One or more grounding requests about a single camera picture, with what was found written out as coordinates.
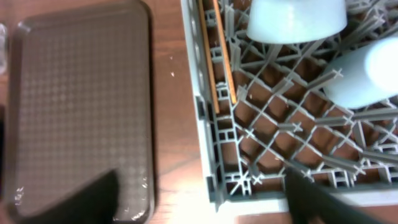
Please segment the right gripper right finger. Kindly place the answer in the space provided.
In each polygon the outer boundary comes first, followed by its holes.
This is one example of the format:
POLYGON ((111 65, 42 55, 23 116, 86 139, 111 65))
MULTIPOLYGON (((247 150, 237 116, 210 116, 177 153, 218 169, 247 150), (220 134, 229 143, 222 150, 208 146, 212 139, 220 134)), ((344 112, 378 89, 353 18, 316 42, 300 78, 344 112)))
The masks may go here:
POLYGON ((309 181, 293 168, 285 171, 285 195, 293 223, 319 218, 324 223, 380 223, 309 181))

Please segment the wooden chopstick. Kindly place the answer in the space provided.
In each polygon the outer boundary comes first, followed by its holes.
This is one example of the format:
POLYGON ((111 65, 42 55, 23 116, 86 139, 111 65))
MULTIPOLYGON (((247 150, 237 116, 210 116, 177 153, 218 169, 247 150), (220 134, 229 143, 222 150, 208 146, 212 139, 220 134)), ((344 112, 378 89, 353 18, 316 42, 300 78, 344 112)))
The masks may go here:
POLYGON ((206 54, 206 64, 207 64, 207 68, 208 68, 208 75, 209 75, 213 105, 214 105, 215 113, 218 114, 220 112, 220 106, 218 103, 215 74, 214 74, 213 62, 212 62, 212 57, 211 57, 211 52, 210 52, 210 45, 209 45, 209 39, 208 39, 208 33, 207 33, 203 0, 198 0, 198 8, 199 8, 199 13, 200 13, 201 31, 203 34, 203 42, 204 42, 205 54, 206 54))
POLYGON ((235 91, 235 87, 234 87, 234 81, 233 81, 233 76, 232 76, 232 71, 231 71, 231 66, 230 66, 228 48, 227 48, 226 39, 224 36, 220 7, 219 7, 217 0, 212 0, 212 2, 213 2, 214 10, 215 10, 216 25, 217 25, 217 30, 218 30, 218 35, 219 35, 220 45, 221 45, 221 51, 222 51, 222 56, 223 56, 224 72, 225 72, 226 79, 228 82, 229 95, 230 95, 232 104, 236 104, 237 97, 236 97, 236 91, 235 91))

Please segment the light blue bowl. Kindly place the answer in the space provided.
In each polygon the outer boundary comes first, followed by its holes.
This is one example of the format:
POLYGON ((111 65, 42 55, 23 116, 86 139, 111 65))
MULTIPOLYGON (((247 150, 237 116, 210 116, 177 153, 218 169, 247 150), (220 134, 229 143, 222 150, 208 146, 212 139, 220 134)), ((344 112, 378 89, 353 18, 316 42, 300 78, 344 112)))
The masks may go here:
POLYGON ((345 0, 254 0, 247 36, 266 44, 297 44, 335 35, 347 23, 345 0))

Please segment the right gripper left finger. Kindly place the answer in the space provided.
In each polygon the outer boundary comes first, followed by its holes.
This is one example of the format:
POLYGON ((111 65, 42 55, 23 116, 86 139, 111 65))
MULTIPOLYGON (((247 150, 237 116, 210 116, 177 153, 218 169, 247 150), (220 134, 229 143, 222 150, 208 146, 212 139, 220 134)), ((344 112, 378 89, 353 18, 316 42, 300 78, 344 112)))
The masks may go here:
POLYGON ((76 194, 38 215, 22 217, 25 224, 112 223, 119 207, 119 177, 109 171, 76 194))

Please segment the light blue cup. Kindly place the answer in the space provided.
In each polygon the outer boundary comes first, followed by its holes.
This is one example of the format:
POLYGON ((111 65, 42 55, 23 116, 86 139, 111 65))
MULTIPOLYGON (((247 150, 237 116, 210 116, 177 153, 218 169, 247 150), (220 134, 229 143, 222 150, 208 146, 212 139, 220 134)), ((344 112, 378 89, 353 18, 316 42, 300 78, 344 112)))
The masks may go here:
POLYGON ((362 108, 397 95, 397 37, 377 40, 344 54, 324 70, 339 71, 342 78, 323 91, 334 104, 348 109, 362 108))

